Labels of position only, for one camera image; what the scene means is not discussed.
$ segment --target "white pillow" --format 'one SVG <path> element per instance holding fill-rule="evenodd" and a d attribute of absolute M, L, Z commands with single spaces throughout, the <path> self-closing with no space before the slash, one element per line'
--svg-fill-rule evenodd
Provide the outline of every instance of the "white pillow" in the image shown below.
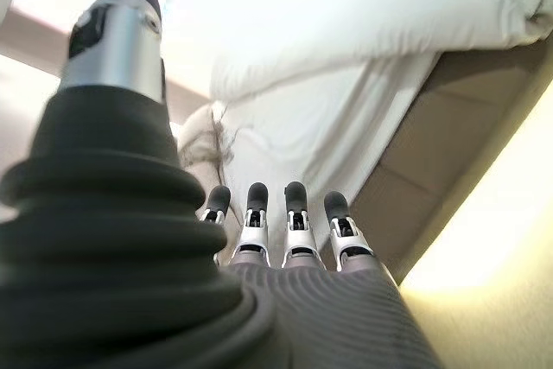
<path fill-rule="evenodd" d="M 282 19 L 243 28 L 248 35 L 237 35 L 215 62 L 211 94 L 232 102 L 299 74 L 372 58 L 508 48 L 535 41 L 531 29 L 512 0 L 302 0 L 283 8 Z"/>

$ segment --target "robotic finger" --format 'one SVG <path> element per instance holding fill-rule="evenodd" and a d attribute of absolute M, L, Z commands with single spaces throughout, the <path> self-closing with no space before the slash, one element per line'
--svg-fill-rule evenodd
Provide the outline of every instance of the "robotic finger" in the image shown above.
<path fill-rule="evenodd" d="M 244 226 L 232 254 L 230 264 L 259 264 L 270 266 L 267 227 L 269 192 L 263 183 L 254 183 L 248 191 Z"/>
<path fill-rule="evenodd" d="M 363 232 L 350 216 L 344 195 L 329 192 L 325 197 L 325 211 L 330 225 L 330 242 L 336 259 L 336 269 L 348 272 L 379 266 Z"/>
<path fill-rule="evenodd" d="M 206 210 L 201 215 L 200 220 L 203 222 L 213 222 L 217 225 L 223 225 L 230 203 L 230 189 L 222 185 L 216 186 L 209 194 Z M 213 261 L 219 265 L 217 254 L 213 255 Z"/>
<path fill-rule="evenodd" d="M 293 181 L 284 189 L 284 195 L 288 220 L 283 268 L 308 266 L 324 269 L 309 224 L 305 187 L 299 181 Z"/>

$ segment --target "black cap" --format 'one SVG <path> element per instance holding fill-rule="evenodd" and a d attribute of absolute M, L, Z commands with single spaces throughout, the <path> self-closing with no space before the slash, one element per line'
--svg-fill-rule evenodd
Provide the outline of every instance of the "black cap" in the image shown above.
<path fill-rule="evenodd" d="M 300 213 L 308 210 L 308 193 L 299 181 L 291 182 L 284 188 L 286 197 L 286 212 Z"/>
<path fill-rule="evenodd" d="M 325 196 L 325 211 L 327 212 L 328 222 L 334 218 L 345 218 L 350 216 L 347 200 L 340 192 L 328 192 Z"/>
<path fill-rule="evenodd" d="M 254 211 L 267 212 L 267 200 L 269 199 L 269 191 L 267 187 L 260 182 L 254 183 L 250 186 L 248 191 L 248 209 Z"/>
<path fill-rule="evenodd" d="M 229 188 L 223 185 L 213 188 L 207 199 L 206 209 L 212 211 L 223 211 L 226 216 L 228 206 L 231 203 L 231 191 Z"/>

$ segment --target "silver metal joint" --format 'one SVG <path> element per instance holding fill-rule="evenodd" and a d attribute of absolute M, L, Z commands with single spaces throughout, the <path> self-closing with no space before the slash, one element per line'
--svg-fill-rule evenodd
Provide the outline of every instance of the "silver metal joint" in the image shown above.
<path fill-rule="evenodd" d="M 223 225 L 225 222 L 225 214 L 223 211 L 212 211 L 211 209 L 206 209 L 201 215 L 200 220 L 202 222 L 214 222 L 217 225 Z"/>
<path fill-rule="evenodd" d="M 372 248 L 367 244 L 363 233 L 349 216 L 344 219 L 332 219 L 330 223 L 330 242 L 336 259 L 336 269 L 342 270 L 342 254 L 350 248 L 359 248 L 368 255 L 374 255 Z"/>
<path fill-rule="evenodd" d="M 252 215 L 259 215 L 258 218 L 253 219 Z M 238 238 L 238 243 L 236 248 L 234 248 L 234 253 L 232 257 L 234 258 L 241 250 L 242 247 L 247 245 L 255 245 L 261 249 L 264 259 L 267 262 L 267 265 L 270 266 L 269 262 L 269 249 L 267 248 L 269 241 L 268 226 L 266 220 L 265 211 L 254 211 L 248 209 L 245 214 L 244 227 Z"/>
<path fill-rule="evenodd" d="M 115 86 L 164 100 L 162 21 L 147 0 L 97 0 L 73 28 L 60 90 Z"/>
<path fill-rule="evenodd" d="M 284 260 L 282 267 L 292 258 L 294 251 L 297 250 L 310 250 L 315 258 L 324 263 L 321 260 L 321 256 L 317 251 L 317 244 L 315 243 L 315 237 L 313 230 L 309 224 L 308 213 L 302 211 L 302 223 L 300 226 L 295 226 L 294 211 L 288 212 L 288 221 L 286 224 L 286 240 L 284 243 Z"/>

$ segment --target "robotic hand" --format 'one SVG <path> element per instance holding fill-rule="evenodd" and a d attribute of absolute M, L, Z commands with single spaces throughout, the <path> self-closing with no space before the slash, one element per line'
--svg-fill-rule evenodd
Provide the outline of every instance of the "robotic hand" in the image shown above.
<path fill-rule="evenodd" d="M 286 188 L 282 268 L 267 189 L 250 189 L 231 264 L 213 255 L 230 200 L 180 169 L 157 0 L 98 0 L 72 32 L 29 158 L 0 183 L 0 367 L 438 367 L 347 211 L 325 199 L 340 272 L 325 270 L 300 183 Z"/>

